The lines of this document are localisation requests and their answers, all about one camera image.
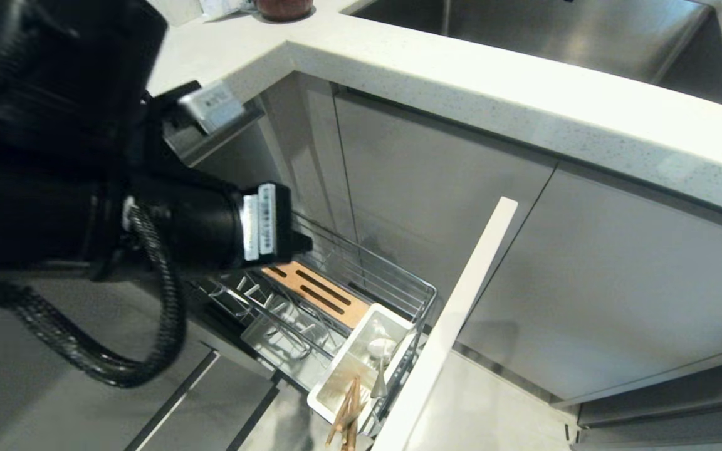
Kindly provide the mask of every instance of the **sink basin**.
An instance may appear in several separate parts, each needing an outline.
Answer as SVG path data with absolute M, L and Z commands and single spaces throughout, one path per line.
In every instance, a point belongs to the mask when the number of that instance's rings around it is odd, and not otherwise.
M 353 15 L 722 104 L 720 23 L 690 0 L 378 0 Z

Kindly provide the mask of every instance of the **wire basket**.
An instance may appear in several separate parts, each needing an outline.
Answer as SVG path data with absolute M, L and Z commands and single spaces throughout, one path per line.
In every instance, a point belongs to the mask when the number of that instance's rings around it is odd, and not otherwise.
M 419 354 L 436 288 L 406 269 L 304 217 L 293 216 L 298 232 L 313 240 L 310 253 L 296 257 L 325 279 L 367 303 L 380 303 L 414 325 L 418 338 L 390 379 L 389 396 L 373 406 L 372 422 L 385 418 Z M 261 271 L 240 271 L 198 283 L 219 308 L 244 326 L 244 341 L 305 390 L 333 360 L 350 329 Z M 367 422 L 361 429 L 375 425 Z

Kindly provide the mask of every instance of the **barcode label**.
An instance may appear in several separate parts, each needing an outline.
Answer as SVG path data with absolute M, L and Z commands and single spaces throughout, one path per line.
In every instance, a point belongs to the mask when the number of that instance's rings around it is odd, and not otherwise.
M 275 253 L 275 186 L 272 183 L 258 188 L 258 225 L 261 255 Z
M 241 206 L 241 229 L 244 232 L 244 260 L 258 260 L 258 195 L 244 196 Z

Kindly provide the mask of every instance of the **chopsticks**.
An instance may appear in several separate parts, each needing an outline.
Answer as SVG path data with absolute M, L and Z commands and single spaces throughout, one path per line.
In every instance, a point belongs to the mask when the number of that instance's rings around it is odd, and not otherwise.
M 330 427 L 325 446 L 330 446 L 337 432 L 342 433 L 342 451 L 355 451 L 355 442 L 358 437 L 358 416 L 367 403 L 359 405 L 361 395 L 361 379 L 356 376 L 344 396 L 341 407 L 338 408 L 336 419 Z

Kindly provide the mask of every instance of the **white countertop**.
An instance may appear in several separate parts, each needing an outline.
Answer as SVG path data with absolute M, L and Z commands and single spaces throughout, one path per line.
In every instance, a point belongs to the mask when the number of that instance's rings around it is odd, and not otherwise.
M 244 15 L 172 28 L 149 90 L 221 79 L 246 101 L 300 71 L 722 207 L 722 105 L 341 14 L 371 2 L 315 0 L 288 24 Z M 722 25 L 722 0 L 703 3 Z

